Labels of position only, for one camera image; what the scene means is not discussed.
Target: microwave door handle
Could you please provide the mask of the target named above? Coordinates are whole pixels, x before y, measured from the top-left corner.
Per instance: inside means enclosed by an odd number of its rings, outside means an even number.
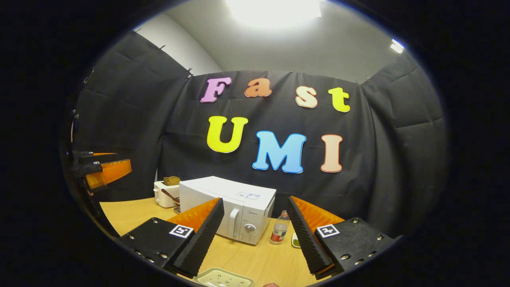
[[[228,222],[228,236],[230,238],[236,237],[236,235],[234,234],[234,230],[236,229],[235,222],[236,222],[236,217],[237,217],[238,212],[239,212],[239,210],[233,209],[232,212],[230,213],[230,220]]]

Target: microwave knob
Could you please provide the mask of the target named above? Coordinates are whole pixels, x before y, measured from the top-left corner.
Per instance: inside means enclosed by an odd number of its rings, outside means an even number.
[[[255,226],[253,226],[252,224],[246,224],[244,226],[244,230],[246,230],[246,232],[254,232],[255,231]]]

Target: bottle label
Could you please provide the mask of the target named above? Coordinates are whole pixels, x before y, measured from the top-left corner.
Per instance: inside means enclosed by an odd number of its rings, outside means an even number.
[[[287,233],[286,230],[284,231],[280,231],[280,230],[277,230],[277,229],[273,229],[273,234],[271,234],[271,240],[272,241],[276,241],[276,242],[280,242],[280,241],[283,241],[283,239],[285,238],[285,234]]]

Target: foam letter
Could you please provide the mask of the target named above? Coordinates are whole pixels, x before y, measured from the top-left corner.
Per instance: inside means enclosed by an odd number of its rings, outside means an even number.
[[[230,85],[231,83],[232,78],[230,77],[207,80],[207,90],[206,93],[203,95],[203,98],[200,99],[200,101],[202,103],[215,102],[217,100],[215,93],[221,95],[221,93],[223,93],[223,90],[225,90],[225,84]]]
[[[314,88],[299,86],[296,89],[296,103],[298,106],[305,108],[315,108],[319,103],[315,96],[317,92]]]
[[[277,170],[286,158],[282,171],[293,174],[303,172],[301,150],[307,137],[302,134],[293,133],[289,135],[281,148],[273,132],[260,131],[257,133],[257,137],[260,144],[257,161],[251,165],[254,169],[264,171],[268,169],[269,165],[266,162],[266,158],[269,157],[273,170]]]
[[[344,104],[344,99],[348,99],[349,94],[344,92],[342,88],[334,88],[327,92],[333,95],[333,107],[337,111],[344,113],[350,111],[350,107]]]
[[[233,117],[234,130],[232,131],[232,139],[227,142],[220,141],[221,127],[226,123],[226,117],[214,115],[209,118],[209,132],[207,132],[207,145],[211,150],[219,153],[230,153],[235,151],[241,143],[243,135],[243,127],[248,122],[245,117]]]
[[[343,141],[342,137],[335,134],[325,134],[321,140],[326,146],[326,153],[324,155],[324,164],[320,170],[326,173],[337,173],[342,170],[339,162],[340,143]]]
[[[256,96],[267,97],[273,92],[269,89],[270,84],[271,82],[265,78],[251,80],[248,82],[249,87],[244,91],[244,95],[248,98]]]

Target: ceiling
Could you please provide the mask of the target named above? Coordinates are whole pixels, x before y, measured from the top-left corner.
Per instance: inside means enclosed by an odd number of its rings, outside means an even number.
[[[397,57],[392,37],[367,18],[320,2],[322,16],[261,28],[233,18],[225,0],[190,0],[166,12],[223,71],[292,70],[362,83]]]

